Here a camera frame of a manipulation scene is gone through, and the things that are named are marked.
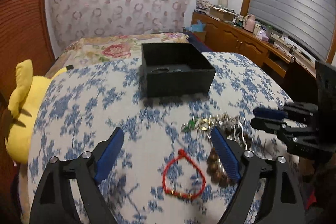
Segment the pink thermos jug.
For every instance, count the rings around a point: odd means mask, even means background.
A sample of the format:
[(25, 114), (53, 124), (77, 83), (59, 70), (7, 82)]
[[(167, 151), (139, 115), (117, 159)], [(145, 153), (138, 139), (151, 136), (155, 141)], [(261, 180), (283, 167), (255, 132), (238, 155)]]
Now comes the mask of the pink thermos jug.
[(253, 32), (255, 27), (255, 16), (248, 14), (244, 17), (244, 30)]

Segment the pink floral bed cover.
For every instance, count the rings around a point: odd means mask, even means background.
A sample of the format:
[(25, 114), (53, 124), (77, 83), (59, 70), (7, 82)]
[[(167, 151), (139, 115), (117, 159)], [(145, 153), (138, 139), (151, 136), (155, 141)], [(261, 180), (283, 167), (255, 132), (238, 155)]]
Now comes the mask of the pink floral bed cover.
[(188, 43), (189, 36), (181, 32), (81, 38), (70, 44), (58, 57), (62, 64), (85, 66), (113, 59), (134, 58), (146, 43)]

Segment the silver cuff bangle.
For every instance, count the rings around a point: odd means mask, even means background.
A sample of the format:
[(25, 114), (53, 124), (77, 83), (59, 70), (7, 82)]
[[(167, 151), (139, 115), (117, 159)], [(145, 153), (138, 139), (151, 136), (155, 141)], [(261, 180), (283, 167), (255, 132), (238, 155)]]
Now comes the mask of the silver cuff bangle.
[(155, 68), (151, 71), (151, 73), (167, 73), (169, 71), (169, 68)]

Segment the yellow Pikachu plush toy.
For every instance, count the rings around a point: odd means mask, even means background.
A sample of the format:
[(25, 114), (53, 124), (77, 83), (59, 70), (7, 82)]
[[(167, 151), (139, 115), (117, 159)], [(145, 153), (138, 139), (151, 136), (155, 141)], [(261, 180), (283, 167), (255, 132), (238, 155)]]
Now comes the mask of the yellow Pikachu plush toy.
[(27, 164), (37, 114), (53, 78), (33, 75), (28, 59), (16, 66), (16, 87), (1, 118), (6, 152), (13, 165)]

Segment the cardboard box on cabinet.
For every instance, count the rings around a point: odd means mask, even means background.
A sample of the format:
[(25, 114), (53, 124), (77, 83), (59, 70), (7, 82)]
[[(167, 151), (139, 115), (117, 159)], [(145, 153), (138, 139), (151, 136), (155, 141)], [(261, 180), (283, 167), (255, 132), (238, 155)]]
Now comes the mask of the cardboard box on cabinet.
[(232, 22), (236, 14), (230, 10), (223, 9), (221, 7), (211, 6), (209, 16), (212, 16), (213, 18), (218, 18), (221, 21), (228, 20)]

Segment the blue tissue paper bag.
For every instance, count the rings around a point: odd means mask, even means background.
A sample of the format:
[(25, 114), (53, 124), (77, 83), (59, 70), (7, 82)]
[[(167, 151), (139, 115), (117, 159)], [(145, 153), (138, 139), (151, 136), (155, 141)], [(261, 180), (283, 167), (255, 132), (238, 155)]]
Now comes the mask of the blue tissue paper bag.
[(184, 27), (183, 30), (189, 32), (203, 32), (205, 30), (205, 27), (206, 24), (198, 20), (196, 24), (191, 24), (188, 27)]

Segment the black square jewelry box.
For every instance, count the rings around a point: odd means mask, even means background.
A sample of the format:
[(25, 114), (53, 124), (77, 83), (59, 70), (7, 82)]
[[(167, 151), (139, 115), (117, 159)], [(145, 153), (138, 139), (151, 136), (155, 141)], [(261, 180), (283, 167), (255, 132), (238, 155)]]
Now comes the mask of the black square jewelry box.
[[(148, 98), (207, 93), (216, 70), (190, 43), (146, 43), (141, 45), (141, 72)], [(167, 73), (151, 73), (169, 68)]]

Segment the green gem gold ring pendant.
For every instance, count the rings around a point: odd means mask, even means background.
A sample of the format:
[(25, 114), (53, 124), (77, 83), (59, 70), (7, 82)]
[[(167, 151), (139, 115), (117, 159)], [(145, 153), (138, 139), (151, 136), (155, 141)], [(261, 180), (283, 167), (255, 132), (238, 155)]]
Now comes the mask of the green gem gold ring pendant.
[(197, 132), (208, 132), (212, 128), (211, 121), (207, 118), (191, 119), (181, 127), (182, 133), (197, 130)]

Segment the brown louvered wardrobe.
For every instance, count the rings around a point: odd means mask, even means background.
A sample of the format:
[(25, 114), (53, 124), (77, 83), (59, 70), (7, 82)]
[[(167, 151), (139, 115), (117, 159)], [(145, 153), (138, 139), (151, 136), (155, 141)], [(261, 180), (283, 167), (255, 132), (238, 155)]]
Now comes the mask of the brown louvered wardrobe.
[(1, 0), (1, 98), (15, 88), (15, 67), (30, 59), (33, 73), (45, 75), (55, 62), (45, 0)]

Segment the wooden sideboard cabinet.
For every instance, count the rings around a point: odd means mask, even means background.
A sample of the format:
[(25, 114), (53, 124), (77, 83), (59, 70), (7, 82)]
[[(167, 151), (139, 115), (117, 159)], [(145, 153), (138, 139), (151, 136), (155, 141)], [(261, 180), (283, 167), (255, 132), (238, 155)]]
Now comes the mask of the wooden sideboard cabinet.
[(293, 60), (285, 46), (259, 40), (252, 33), (218, 21), (208, 15), (193, 12), (192, 23), (202, 22), (205, 26), (205, 45), (214, 52), (239, 53), (266, 72), (278, 84), (284, 80), (315, 80), (314, 69), (309, 70), (299, 60)]

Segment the blue floral white blanket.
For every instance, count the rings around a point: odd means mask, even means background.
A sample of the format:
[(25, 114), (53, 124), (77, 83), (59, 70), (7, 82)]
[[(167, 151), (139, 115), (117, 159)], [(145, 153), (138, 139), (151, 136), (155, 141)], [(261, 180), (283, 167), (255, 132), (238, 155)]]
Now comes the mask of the blue floral white blanket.
[(182, 133), (194, 117), (240, 116), (258, 156), (298, 157), (271, 134), (249, 125), (258, 106), (276, 109), (289, 96), (248, 58), (206, 53), (216, 70), (209, 92), (180, 98), (143, 95), (141, 59), (119, 59), (56, 77), (40, 107), (28, 163), (33, 198), (48, 160), (76, 159), (108, 139), (116, 127), (125, 141), (100, 190), (118, 223), (217, 223), (235, 186), (221, 188), (206, 173), (206, 134)]

